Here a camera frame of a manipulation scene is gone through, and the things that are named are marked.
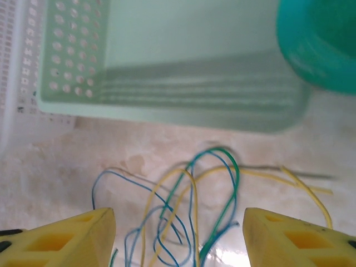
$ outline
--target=plastic basket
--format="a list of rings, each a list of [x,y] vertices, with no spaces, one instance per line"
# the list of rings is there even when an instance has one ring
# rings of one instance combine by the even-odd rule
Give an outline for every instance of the plastic basket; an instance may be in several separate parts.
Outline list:
[[[272,132],[309,89],[275,38],[278,1],[46,1],[39,106]]]
[[[0,0],[0,156],[11,147],[73,129],[75,118],[43,113],[36,103],[43,6]]]

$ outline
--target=marble floor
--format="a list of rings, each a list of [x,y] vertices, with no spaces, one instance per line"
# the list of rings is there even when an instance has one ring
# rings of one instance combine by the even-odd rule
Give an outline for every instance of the marble floor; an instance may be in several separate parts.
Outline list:
[[[318,196],[328,208],[335,229],[356,235],[355,117],[356,98],[319,91],[314,92],[300,124],[274,135],[79,118],[72,133],[20,147],[0,161],[0,229],[31,229],[91,210],[92,184],[107,167],[120,167],[157,182],[174,164],[189,161],[207,147],[224,145],[235,151],[240,164],[285,165],[334,177],[304,180],[333,190],[333,196]],[[208,168],[213,163],[207,159],[200,167]],[[208,179],[198,184],[202,239],[231,192],[227,178]],[[115,211],[115,245],[121,258],[116,266],[123,266],[123,239],[130,229],[139,226],[148,194],[107,176],[96,196],[99,207],[110,206]],[[274,181],[243,175],[238,200],[239,222],[247,207],[260,207],[325,225],[322,213],[303,190]],[[149,239],[154,225],[147,229]],[[138,245],[134,261],[139,257]],[[242,228],[231,230],[219,241],[206,266],[250,266]]]

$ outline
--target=teal bucket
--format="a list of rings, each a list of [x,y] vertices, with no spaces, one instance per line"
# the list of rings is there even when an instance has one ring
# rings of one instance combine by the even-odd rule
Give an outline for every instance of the teal bucket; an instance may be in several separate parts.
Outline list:
[[[282,0],[277,35],[300,77],[327,90],[356,94],[355,0]]]

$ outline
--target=yellow wire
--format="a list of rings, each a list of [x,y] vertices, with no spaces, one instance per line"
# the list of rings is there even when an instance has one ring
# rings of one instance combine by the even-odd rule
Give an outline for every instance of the yellow wire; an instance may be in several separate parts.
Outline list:
[[[235,170],[235,168],[233,167],[233,166],[229,166],[229,168],[230,168],[230,170],[231,171],[234,171]],[[203,172],[201,175],[199,175],[196,179],[195,179],[195,183],[197,183],[197,182],[199,182],[200,180],[202,180],[202,179],[204,179],[204,178],[206,178],[206,177],[208,177],[209,175],[211,175],[211,174],[213,174],[213,173],[215,173],[215,172],[218,172],[218,171],[222,171],[222,170],[227,170],[227,168],[225,167],[225,166],[219,166],[219,167],[215,167],[215,168],[213,168],[213,169],[210,169],[210,170],[207,170],[207,171],[205,171],[205,172]],[[167,174],[161,181],[160,181],[160,183],[158,183],[157,185],[156,185],[156,187],[154,188],[154,190],[153,190],[153,194],[154,194],[154,192],[157,190],[157,187],[160,187],[161,186],[161,184],[164,182],[164,180],[166,180],[166,179],[168,179],[168,177],[169,176],[171,176],[172,174],[174,174],[174,173],[176,173],[176,172],[183,172],[183,173],[185,173],[190,179],[192,179],[192,177],[191,177],[191,175],[190,175],[190,173],[188,173],[186,170],[180,170],[180,169],[178,169],[178,170],[174,170],[174,171],[172,171],[172,172],[170,172],[169,174]],[[287,184],[287,185],[290,185],[290,186],[293,186],[293,187],[296,187],[296,188],[302,188],[302,189],[304,189],[305,191],[307,191],[308,192],[308,190],[311,192],[311,194],[309,194],[311,197],[312,197],[312,199],[314,200],[314,201],[316,201],[316,203],[317,203],[317,201],[321,204],[321,206],[318,204],[318,206],[320,207],[320,209],[322,210],[322,212],[324,213],[324,215],[325,215],[325,218],[329,218],[329,220],[330,220],[330,222],[331,222],[331,218],[330,218],[330,215],[329,215],[329,213],[328,213],[328,211],[326,210],[326,208],[323,206],[323,204],[320,202],[320,200],[315,196],[315,194],[311,191],[311,190],[314,190],[315,192],[321,192],[321,193],[324,193],[324,194],[329,194],[329,195],[332,195],[333,194],[333,192],[330,190],[330,189],[325,189],[325,188],[322,188],[322,187],[317,187],[317,186],[311,186],[311,187],[308,187],[308,186],[306,186],[306,184],[304,184],[302,181],[300,181],[300,179],[299,178],[297,178],[295,175],[293,175],[292,173],[287,173],[287,172],[285,172],[285,173],[287,173],[289,176],[290,175],[293,175],[293,180],[295,180],[297,183],[295,184],[295,183],[293,183],[293,182],[291,182],[291,181],[289,181],[289,180],[286,180],[286,179],[283,179],[283,178],[281,178],[281,177],[279,177],[279,176],[276,176],[276,175],[273,175],[273,174],[268,174],[268,173],[263,173],[263,172],[257,172],[257,171],[251,171],[251,170],[247,170],[247,169],[240,169],[240,172],[242,173],[242,174],[245,174],[245,175],[253,175],[253,176],[258,176],[258,177],[262,177],[262,178],[267,178],[267,179],[271,179],[271,180],[275,180],[275,181],[277,181],[277,182],[281,182],[281,183],[284,183],[284,184]],[[169,221],[168,221],[168,223],[166,224],[166,226],[165,226],[165,228],[164,228],[164,233],[163,233],[163,238],[162,238],[162,240],[164,240],[164,238],[165,238],[165,235],[166,235],[166,233],[167,233],[167,231],[168,231],[168,229],[169,229],[169,227],[170,227],[170,224],[172,223],[172,221],[173,221],[173,219],[174,219],[174,216],[175,216],[175,214],[177,213],[177,210],[178,210],[178,208],[179,208],[179,206],[180,206],[180,204],[181,204],[181,202],[182,202],[182,200],[183,200],[183,197],[184,197],[184,195],[188,192],[188,190],[190,189],[190,185],[189,186],[187,186],[184,190],[183,190],[183,192],[180,194],[180,196],[179,196],[179,198],[178,198],[178,200],[177,200],[177,203],[176,203],[176,205],[175,205],[175,207],[174,207],[174,210],[173,210],[173,212],[172,212],[172,214],[171,214],[171,216],[170,216],[170,218],[169,218]],[[159,247],[159,249],[157,249],[156,250],[156,253],[155,253],[155,255],[154,255],[154,257],[152,258],[152,260],[151,260],[151,262],[150,262],[150,267],[151,266],[153,266],[153,264],[154,264],[154,262],[155,262],[155,260],[156,260],[156,258],[158,257],[158,255],[159,255],[159,253],[161,252],[161,246]]]
[[[198,229],[198,193],[197,193],[197,188],[196,188],[196,182],[194,180],[194,178],[191,176],[191,174],[189,172],[187,172],[184,169],[175,169],[170,171],[168,174],[166,174],[159,182],[158,184],[154,187],[154,189],[152,190],[149,199],[147,201],[146,204],[146,209],[145,209],[145,214],[144,214],[144,218],[147,216],[147,214],[149,213],[149,208],[151,206],[152,200],[155,196],[155,192],[160,188],[160,186],[168,179],[170,178],[173,174],[175,173],[180,173],[180,174],[185,174],[191,181],[191,184],[193,186],[193,192],[194,192],[194,225],[195,225],[195,233],[193,233],[195,235],[195,252],[197,255],[197,267],[200,267],[200,260],[199,260],[199,229]],[[175,214],[177,212],[177,208],[179,207],[181,202],[181,199],[178,199],[178,202],[174,208],[173,213],[171,214],[164,230],[162,233],[162,242],[165,240],[165,237],[167,235],[168,229],[171,225],[171,223],[173,222],[173,219],[175,217]],[[146,250],[146,230],[145,230],[145,226],[142,227],[142,254],[141,254],[141,267],[143,267],[144,262],[145,262],[145,250]],[[155,256],[152,258],[152,260],[150,261],[149,266],[153,266],[158,255],[161,252],[161,245],[159,245],[158,249],[155,252]]]
[[[326,209],[324,204],[318,199],[318,197],[311,191],[311,189],[303,181],[301,181],[301,179],[299,179],[295,174],[293,174],[286,167],[282,166],[280,169],[282,172],[284,172],[289,177],[291,177],[297,184],[300,185],[300,187],[302,187],[308,193],[308,195],[314,200],[317,206],[322,210],[325,220],[327,221],[328,228],[332,229],[333,228],[332,218],[328,210]]]

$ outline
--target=light green basket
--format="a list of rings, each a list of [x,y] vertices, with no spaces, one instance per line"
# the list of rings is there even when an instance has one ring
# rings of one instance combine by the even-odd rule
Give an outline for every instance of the light green basket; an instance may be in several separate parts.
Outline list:
[[[45,2],[43,111],[272,132],[305,110],[277,49],[278,1]]]

